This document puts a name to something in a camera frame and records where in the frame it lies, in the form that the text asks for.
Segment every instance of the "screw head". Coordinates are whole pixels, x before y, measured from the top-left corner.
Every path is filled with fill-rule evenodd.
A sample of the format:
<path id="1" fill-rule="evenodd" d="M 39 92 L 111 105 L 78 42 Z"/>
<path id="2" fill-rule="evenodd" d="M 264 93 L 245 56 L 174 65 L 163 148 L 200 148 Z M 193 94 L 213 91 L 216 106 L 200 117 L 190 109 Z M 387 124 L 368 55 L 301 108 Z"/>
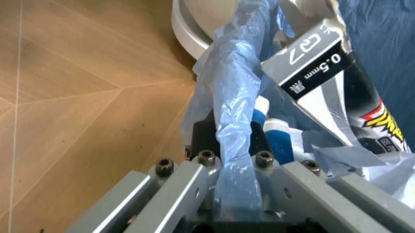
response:
<path id="1" fill-rule="evenodd" d="M 215 165 L 215 153 L 211 150 L 202 150 L 197 154 L 197 162 L 206 167 Z"/>
<path id="2" fill-rule="evenodd" d="M 318 175 L 320 174 L 320 166 L 318 165 L 318 163 L 316 163 L 313 160 L 304 160 L 303 162 L 301 162 L 302 165 L 304 165 L 306 168 L 308 168 L 308 170 L 312 171 L 314 174 Z"/>
<path id="3" fill-rule="evenodd" d="M 156 174 L 160 177 L 168 177 L 174 171 L 174 163 L 170 158 L 159 159 L 156 163 Z"/>
<path id="4" fill-rule="evenodd" d="M 185 146 L 185 159 L 190 160 L 191 157 L 191 145 Z"/>
<path id="5" fill-rule="evenodd" d="M 272 165 L 274 162 L 274 156 L 266 150 L 260 151 L 255 156 L 255 163 L 257 166 L 266 168 Z"/>

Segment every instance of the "wooden floor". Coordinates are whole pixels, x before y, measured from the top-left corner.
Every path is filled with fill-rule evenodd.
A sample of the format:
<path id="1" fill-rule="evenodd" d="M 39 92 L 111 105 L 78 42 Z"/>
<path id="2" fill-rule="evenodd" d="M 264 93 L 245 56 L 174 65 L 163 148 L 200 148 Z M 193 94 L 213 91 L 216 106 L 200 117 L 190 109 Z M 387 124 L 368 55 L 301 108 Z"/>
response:
<path id="1" fill-rule="evenodd" d="M 0 0 L 0 233 L 62 232 L 128 171 L 184 158 L 194 60 L 171 4 Z"/>

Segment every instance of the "yellow graphic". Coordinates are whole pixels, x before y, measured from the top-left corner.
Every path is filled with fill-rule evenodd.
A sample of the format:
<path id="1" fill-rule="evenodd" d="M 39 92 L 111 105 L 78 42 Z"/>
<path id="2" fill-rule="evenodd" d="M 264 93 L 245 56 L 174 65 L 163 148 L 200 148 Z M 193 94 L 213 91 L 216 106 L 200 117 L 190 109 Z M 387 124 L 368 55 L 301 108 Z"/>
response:
<path id="1" fill-rule="evenodd" d="M 390 114 L 390 112 L 385 109 L 383 114 L 364 123 L 364 127 L 381 127 L 384 126 L 383 131 L 388 130 L 388 133 L 391 136 L 395 136 L 399 141 L 403 142 L 403 134 L 400 128 L 398 127 L 395 119 Z"/>

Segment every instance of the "blue plastic bag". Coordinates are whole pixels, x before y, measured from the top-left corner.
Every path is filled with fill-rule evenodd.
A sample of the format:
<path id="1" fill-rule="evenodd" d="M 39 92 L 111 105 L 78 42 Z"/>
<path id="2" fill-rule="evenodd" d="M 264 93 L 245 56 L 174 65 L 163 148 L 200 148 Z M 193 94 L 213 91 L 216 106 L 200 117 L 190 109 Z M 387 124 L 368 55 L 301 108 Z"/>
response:
<path id="1" fill-rule="evenodd" d="M 227 220 L 255 220 L 262 200 L 248 153 L 251 118 L 263 72 L 260 62 L 276 31 L 276 0 L 241 0 L 232 21 L 194 67 L 197 87 L 182 130 L 190 143 L 193 123 L 214 110 L 224 167 L 216 184 L 214 210 Z"/>

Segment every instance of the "dark blue fabric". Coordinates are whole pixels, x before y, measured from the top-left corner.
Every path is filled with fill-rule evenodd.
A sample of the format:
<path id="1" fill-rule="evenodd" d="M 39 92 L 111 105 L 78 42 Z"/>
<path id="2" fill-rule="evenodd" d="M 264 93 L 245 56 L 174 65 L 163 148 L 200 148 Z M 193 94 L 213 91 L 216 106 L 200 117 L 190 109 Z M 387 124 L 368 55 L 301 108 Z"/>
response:
<path id="1" fill-rule="evenodd" d="M 291 137 L 289 133 L 270 130 L 265 132 L 268 143 L 270 144 L 272 154 L 279 164 L 283 165 L 294 161 L 293 147 L 291 146 Z"/>
<path id="2" fill-rule="evenodd" d="M 415 150 L 415 0 L 338 0 L 347 34 Z"/>
<path id="3" fill-rule="evenodd" d="M 254 109 L 254 113 L 252 115 L 252 121 L 264 126 L 265 123 L 265 115 L 257 109 Z"/>

